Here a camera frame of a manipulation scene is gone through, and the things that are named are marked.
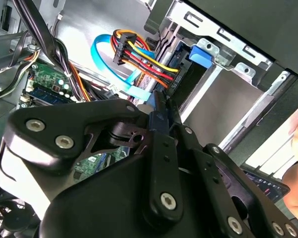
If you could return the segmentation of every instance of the connector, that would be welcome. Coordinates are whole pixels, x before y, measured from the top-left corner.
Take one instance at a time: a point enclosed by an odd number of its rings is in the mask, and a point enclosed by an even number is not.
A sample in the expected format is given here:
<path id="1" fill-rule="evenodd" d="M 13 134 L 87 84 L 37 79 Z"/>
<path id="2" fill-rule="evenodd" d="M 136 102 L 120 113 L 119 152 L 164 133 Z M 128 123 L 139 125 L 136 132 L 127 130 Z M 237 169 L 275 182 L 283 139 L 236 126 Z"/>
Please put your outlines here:
<path id="1" fill-rule="evenodd" d="M 113 62 L 117 65 L 122 65 L 124 62 L 122 62 L 122 57 L 124 50 L 127 47 L 127 42 L 130 41 L 131 43 L 135 44 L 137 39 L 137 35 L 133 33 L 123 33 L 120 37 L 120 42 L 118 43 L 117 51 L 115 53 L 115 57 Z"/>

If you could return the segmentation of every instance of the capacitor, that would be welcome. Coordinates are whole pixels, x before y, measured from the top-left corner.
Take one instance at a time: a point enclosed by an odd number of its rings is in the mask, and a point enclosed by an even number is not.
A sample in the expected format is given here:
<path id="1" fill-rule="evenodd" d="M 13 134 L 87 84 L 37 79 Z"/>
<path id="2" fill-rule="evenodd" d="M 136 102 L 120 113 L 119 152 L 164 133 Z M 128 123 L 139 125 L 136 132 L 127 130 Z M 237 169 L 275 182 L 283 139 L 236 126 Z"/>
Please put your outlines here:
<path id="1" fill-rule="evenodd" d="M 62 90 L 59 92 L 59 94 L 60 94 L 61 96 L 64 96 L 67 92 L 68 92 L 68 91 L 67 91 L 66 89 L 62 89 Z"/>
<path id="2" fill-rule="evenodd" d="M 70 98 L 71 96 L 73 96 L 73 93 L 71 91 L 67 92 L 67 94 L 65 94 L 66 98 Z"/>
<path id="3" fill-rule="evenodd" d="M 63 85 L 64 84 L 64 80 L 59 79 L 58 84 Z"/>

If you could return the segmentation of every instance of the red wire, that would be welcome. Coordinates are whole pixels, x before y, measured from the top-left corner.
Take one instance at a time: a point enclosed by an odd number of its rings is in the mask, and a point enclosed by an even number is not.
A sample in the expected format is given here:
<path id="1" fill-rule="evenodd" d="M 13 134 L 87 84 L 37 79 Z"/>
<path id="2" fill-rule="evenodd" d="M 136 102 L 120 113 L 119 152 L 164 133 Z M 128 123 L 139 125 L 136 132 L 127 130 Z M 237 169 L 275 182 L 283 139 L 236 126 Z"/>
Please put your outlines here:
<path id="1" fill-rule="evenodd" d="M 141 64 L 143 67 L 145 67 L 147 70 L 149 70 L 150 72 L 153 72 L 153 73 L 155 73 L 157 75 L 160 75 L 160 76 L 162 76 L 162 77 L 164 77 L 166 79 L 173 80 L 173 78 L 170 77 L 169 75 L 166 75 L 165 73 L 159 72 L 159 71 L 155 70 L 154 68 L 149 67 L 148 65 L 146 65 L 145 63 L 143 63 L 141 60 L 139 60 L 137 57 L 133 56 L 129 51 L 125 51 L 125 53 L 127 55 L 129 55 L 137 63 Z"/>

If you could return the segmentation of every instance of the screw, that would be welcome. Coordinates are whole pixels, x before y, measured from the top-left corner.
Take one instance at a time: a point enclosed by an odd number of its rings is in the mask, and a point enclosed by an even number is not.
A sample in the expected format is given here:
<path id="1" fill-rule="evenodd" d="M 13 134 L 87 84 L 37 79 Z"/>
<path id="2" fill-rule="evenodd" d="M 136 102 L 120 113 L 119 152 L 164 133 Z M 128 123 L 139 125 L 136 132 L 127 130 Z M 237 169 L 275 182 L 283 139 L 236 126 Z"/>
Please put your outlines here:
<path id="1" fill-rule="evenodd" d="M 28 120 L 25 125 L 26 128 L 34 132 L 43 131 L 45 129 L 44 123 L 36 119 Z"/>
<path id="2" fill-rule="evenodd" d="M 163 204 L 163 206 L 168 210 L 174 210 L 177 206 L 177 203 L 176 203 L 174 197 L 167 192 L 164 192 L 161 195 L 160 199 L 161 199 L 161 203 Z"/>
<path id="3" fill-rule="evenodd" d="M 213 146 L 213 150 L 214 150 L 214 152 L 217 153 L 217 154 L 220 153 L 220 150 L 218 149 L 218 147 Z"/>
<path id="4" fill-rule="evenodd" d="M 74 146 L 74 141 L 66 135 L 58 136 L 55 139 L 55 143 L 62 149 L 71 149 Z"/>
<path id="5" fill-rule="evenodd" d="M 192 134 L 192 130 L 190 128 L 186 127 L 185 130 L 187 131 L 187 133 Z"/>
<path id="6" fill-rule="evenodd" d="M 135 111 L 135 109 L 134 109 L 132 106 L 127 106 L 127 109 L 128 109 L 129 111 L 132 111 L 132 112 Z"/>
<path id="7" fill-rule="evenodd" d="M 238 222 L 238 220 L 234 217 L 229 217 L 227 219 L 227 222 L 229 224 L 229 227 L 236 233 L 236 234 L 242 234 L 243 233 L 243 228 Z"/>
<path id="8" fill-rule="evenodd" d="M 293 237 L 297 236 L 297 232 L 290 225 L 286 224 L 286 229 Z"/>
<path id="9" fill-rule="evenodd" d="M 279 235 L 283 236 L 285 234 L 283 229 L 275 222 L 273 222 L 273 228 Z"/>

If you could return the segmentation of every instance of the green circuit board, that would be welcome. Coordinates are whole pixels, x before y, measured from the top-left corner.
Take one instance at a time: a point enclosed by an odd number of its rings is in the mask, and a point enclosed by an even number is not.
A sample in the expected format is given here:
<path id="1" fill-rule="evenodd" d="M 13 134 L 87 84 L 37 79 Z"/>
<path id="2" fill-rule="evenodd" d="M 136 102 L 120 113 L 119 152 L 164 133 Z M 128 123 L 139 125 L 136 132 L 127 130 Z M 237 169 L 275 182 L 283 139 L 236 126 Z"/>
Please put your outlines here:
<path id="1" fill-rule="evenodd" d="M 102 154 L 99 154 L 78 162 L 74 168 L 74 182 L 80 182 L 92 176 L 100 163 L 101 157 Z"/>
<path id="2" fill-rule="evenodd" d="M 101 162 L 101 159 L 103 157 L 103 154 L 97 154 L 95 156 L 84 159 L 78 162 L 74 167 L 74 182 L 75 183 L 80 182 L 92 176 L 96 172 L 99 172 L 104 168 L 108 167 L 108 164 L 109 164 L 108 160 L 115 159 L 115 162 L 118 162 L 126 158 L 126 156 L 127 156 L 126 148 L 119 147 L 116 151 L 106 154 L 106 157 L 102 162 Z"/>
<path id="3" fill-rule="evenodd" d="M 35 63 L 32 67 L 32 71 L 34 72 L 34 78 L 28 81 L 28 86 L 33 86 L 37 83 L 56 93 L 61 92 L 61 90 L 66 90 L 66 92 L 72 95 L 72 87 L 67 77 L 55 70 L 52 66 L 43 63 Z"/>

